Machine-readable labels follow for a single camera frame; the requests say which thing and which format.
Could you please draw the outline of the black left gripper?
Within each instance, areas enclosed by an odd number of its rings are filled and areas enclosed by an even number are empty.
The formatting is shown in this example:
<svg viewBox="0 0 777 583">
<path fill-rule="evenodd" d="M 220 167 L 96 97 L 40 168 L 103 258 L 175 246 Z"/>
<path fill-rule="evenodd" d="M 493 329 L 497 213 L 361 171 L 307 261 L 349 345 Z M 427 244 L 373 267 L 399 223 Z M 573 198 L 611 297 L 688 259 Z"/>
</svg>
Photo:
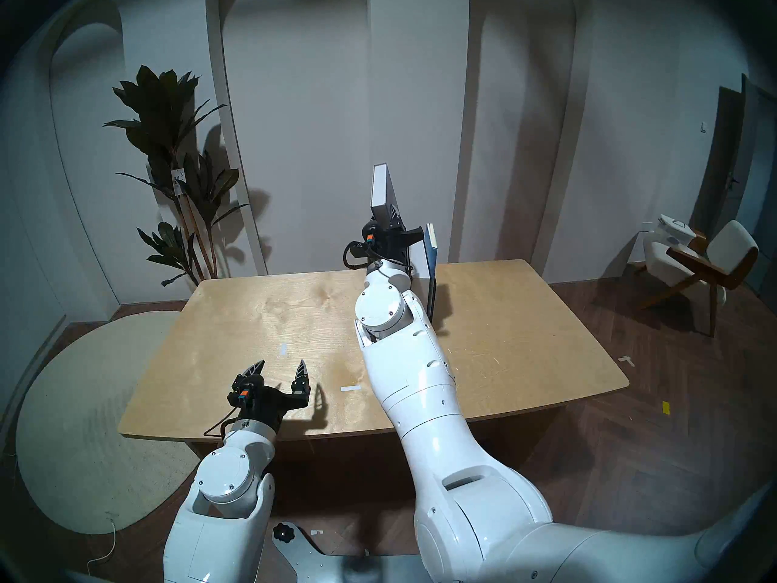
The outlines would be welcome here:
<svg viewBox="0 0 777 583">
<path fill-rule="evenodd" d="M 301 360 L 291 392 L 266 386 L 262 377 L 265 361 L 259 360 L 236 376 L 228 394 L 229 405 L 239 410 L 240 420 L 258 421 L 278 433 L 288 411 L 308 406 L 311 386 L 305 360 Z"/>
</svg>

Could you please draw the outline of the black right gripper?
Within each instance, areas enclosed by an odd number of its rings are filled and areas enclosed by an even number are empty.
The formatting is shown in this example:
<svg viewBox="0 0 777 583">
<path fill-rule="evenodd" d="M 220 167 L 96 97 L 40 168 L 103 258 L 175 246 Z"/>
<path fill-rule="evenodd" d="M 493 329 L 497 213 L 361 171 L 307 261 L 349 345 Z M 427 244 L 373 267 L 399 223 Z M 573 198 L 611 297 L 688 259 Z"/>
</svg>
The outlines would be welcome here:
<svg viewBox="0 0 777 583">
<path fill-rule="evenodd" d="M 374 218 L 364 225 L 363 251 L 369 264 L 383 260 L 409 267 L 409 248 L 423 240 L 423 228 L 406 230 L 397 205 L 388 205 L 388 228 L 381 227 Z"/>
</svg>

